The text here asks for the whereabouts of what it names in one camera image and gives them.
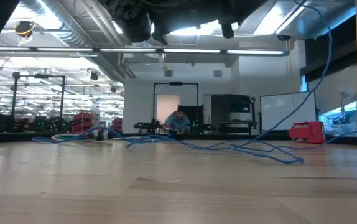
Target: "blue cable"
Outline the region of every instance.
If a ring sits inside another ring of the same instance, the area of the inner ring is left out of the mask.
[[[296,107],[295,110],[293,110],[290,114],[288,114],[284,119],[282,119],[281,121],[279,121],[274,127],[272,127],[270,130],[266,131],[265,133],[262,133],[261,135],[259,135],[258,137],[256,137],[255,139],[253,139],[253,141],[249,141],[246,144],[243,144],[241,146],[245,146],[247,144],[251,144],[252,142],[254,142],[255,140],[261,139],[262,137],[264,137],[266,134],[268,134],[270,131],[276,129],[276,127],[278,127],[280,124],[282,124],[282,122],[284,122],[286,119],[290,118],[294,113],[296,113],[296,111],[298,111],[307,101],[307,99],[310,97],[310,95],[321,85],[323,79],[325,78],[325,76],[328,73],[328,69],[329,66],[332,62],[332,52],[333,52],[333,37],[332,37],[332,29],[329,26],[327,20],[323,17],[322,13],[315,7],[312,6],[305,6],[303,3],[298,3],[296,0],[293,0],[296,4],[298,4],[299,6],[302,7],[306,7],[309,9],[314,10],[315,12],[318,13],[318,15],[320,16],[320,19],[322,20],[322,22],[325,24],[325,26],[328,28],[328,36],[329,36],[329,47],[328,47],[328,59],[327,59],[327,64],[325,65],[325,68],[323,69],[322,72],[322,76],[320,81],[317,83],[317,85],[312,89],[312,91],[310,91],[307,96],[304,98],[303,102],[301,102],[301,104],[298,105],[298,107]]]
[[[306,8],[309,8],[309,9],[312,9],[314,11],[316,11],[318,13],[318,15],[320,16],[320,19],[322,20],[322,22],[326,25],[326,27],[328,28],[328,36],[329,36],[329,48],[328,48],[328,59],[327,59],[327,64],[325,65],[325,68],[323,69],[323,73],[322,73],[322,76],[321,76],[321,79],[320,81],[317,83],[317,85],[313,88],[312,91],[310,91],[310,93],[308,93],[308,95],[305,97],[305,99],[303,100],[303,102],[301,102],[301,104],[298,105],[298,107],[296,107],[295,110],[293,110],[293,112],[291,112],[290,114],[288,114],[284,119],[282,119],[281,121],[279,121],[274,127],[272,127],[270,130],[266,131],[265,133],[259,135],[258,137],[256,137],[255,139],[253,140],[234,140],[234,141],[224,141],[224,142],[220,142],[218,144],[214,144],[212,146],[209,146],[209,147],[201,147],[201,146],[197,146],[195,144],[190,144],[190,143],[187,143],[187,142],[182,142],[182,141],[178,141],[178,140],[174,140],[174,139],[171,139],[169,138],[169,136],[144,136],[144,137],[141,137],[139,139],[136,139],[136,140],[131,140],[131,139],[127,139],[125,137],[123,137],[122,135],[120,135],[119,133],[117,133],[115,130],[113,129],[109,129],[109,128],[91,128],[90,130],[78,135],[78,136],[75,136],[74,138],[71,138],[71,139],[66,139],[66,140],[61,140],[61,141],[55,141],[55,140],[52,140],[52,139],[47,139],[47,138],[39,138],[39,137],[35,137],[33,138],[32,140],[35,141],[35,142],[49,142],[49,143],[63,143],[63,142],[68,142],[68,141],[71,141],[71,140],[76,140],[76,139],[80,139],[81,137],[85,136],[86,134],[89,134],[91,133],[92,131],[94,130],[99,130],[99,129],[103,129],[103,130],[108,130],[108,131],[111,131],[113,132],[117,137],[127,141],[127,142],[130,142],[129,145],[127,145],[127,148],[131,147],[133,144],[145,144],[145,143],[152,143],[152,142],[159,142],[159,141],[171,141],[171,142],[177,142],[177,143],[180,143],[180,144],[183,144],[189,148],[192,148],[192,149],[200,149],[200,150],[212,150],[212,151],[219,151],[219,150],[233,150],[233,151],[238,151],[238,152],[242,152],[242,153],[246,153],[246,154],[251,154],[251,155],[254,155],[254,156],[258,156],[258,157],[266,157],[266,158],[270,158],[270,159],[273,159],[275,161],[278,161],[278,162],[282,162],[284,164],[291,164],[291,163],[295,163],[295,162],[303,162],[304,160],[300,157],[297,157],[295,156],[294,154],[292,153],[289,153],[285,150],[283,150],[283,148],[286,148],[286,149],[292,149],[292,150],[301,150],[301,149],[316,149],[322,145],[325,145],[325,144],[328,144],[329,142],[332,142],[334,140],[336,140],[337,138],[340,138],[344,135],[347,135],[347,134],[353,134],[353,133],[357,133],[356,132],[352,132],[352,133],[346,133],[346,134],[342,134],[340,136],[337,136],[319,146],[315,146],[315,147],[308,147],[308,148],[294,148],[294,147],[289,147],[289,146],[273,146],[272,144],[269,144],[269,143],[266,143],[266,142],[263,142],[263,141],[259,141],[259,139],[261,139],[262,137],[264,137],[267,133],[269,133],[270,131],[276,129],[276,127],[278,127],[281,123],[283,123],[286,119],[288,119],[289,117],[291,117],[294,113],[296,113],[296,111],[299,110],[299,108],[301,108],[304,103],[307,101],[307,99],[310,97],[310,95],[313,93],[313,91],[315,91],[322,83],[323,79],[325,78],[326,74],[327,74],[327,71],[329,69],[329,66],[331,64],[331,61],[332,61],[332,48],[333,48],[333,37],[332,37],[332,29],[331,27],[329,26],[328,22],[325,20],[325,18],[322,16],[322,13],[317,9],[317,8],[314,8],[312,6],[304,6],[304,3],[298,3],[296,0],[294,0],[294,2],[299,5],[299,6],[302,6],[302,7],[306,7]],[[230,145],[229,147],[222,147],[222,148],[216,148],[217,146],[220,146],[222,144],[227,144],[227,143],[230,143],[230,142],[246,142],[245,144],[242,144],[240,146],[237,146],[237,145]],[[269,149],[269,150],[263,150],[263,149],[253,149],[253,148],[249,148],[249,147],[244,147],[248,144],[251,144],[253,142],[258,142],[258,143],[262,143],[262,144],[265,144],[267,146],[270,146],[272,147],[272,149]],[[279,158],[276,158],[274,156],[270,156],[270,155],[267,155],[267,154],[259,154],[259,153],[255,153],[255,152],[252,152],[252,151],[256,151],[256,152],[272,152],[274,150],[278,150],[288,156],[291,156],[293,157],[294,159],[292,160],[283,160],[283,159],[279,159]]]

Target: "dark hair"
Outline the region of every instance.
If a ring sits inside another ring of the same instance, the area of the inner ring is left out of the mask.
[[[182,113],[184,113],[183,106],[178,105],[178,107],[177,107],[177,112],[182,112]]]

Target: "metal frame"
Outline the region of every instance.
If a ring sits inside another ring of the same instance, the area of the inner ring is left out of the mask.
[[[182,85],[195,85],[197,87],[197,120],[199,118],[199,83],[182,83],[182,82],[168,82],[168,83],[154,83],[154,92],[152,94],[152,120],[155,120],[155,87],[157,85],[170,85],[170,86],[182,86]]]
[[[49,75],[20,75],[19,72],[14,72],[12,77],[14,78],[14,89],[12,93],[12,106],[11,106],[11,116],[14,117],[14,113],[16,112],[16,100],[17,100],[17,89],[18,89],[18,79],[20,77],[34,77],[34,78],[49,78]],[[53,78],[62,78],[62,89],[61,89],[61,105],[60,105],[60,118],[62,118],[62,110],[64,106],[64,93],[65,93],[65,83],[66,76],[65,75],[53,75]]]

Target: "red box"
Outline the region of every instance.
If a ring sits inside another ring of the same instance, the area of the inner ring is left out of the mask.
[[[289,130],[289,136],[294,141],[302,139],[303,141],[308,141],[311,144],[322,144],[325,142],[323,122],[311,121],[294,123],[292,128]]]

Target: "whiteboard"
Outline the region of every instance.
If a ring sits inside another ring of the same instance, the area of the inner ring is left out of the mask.
[[[308,94],[309,92],[261,96],[261,130],[267,131],[274,127],[279,121],[295,110]],[[287,131],[292,127],[293,123],[316,120],[315,92],[313,92],[296,113],[282,122],[274,130]]]

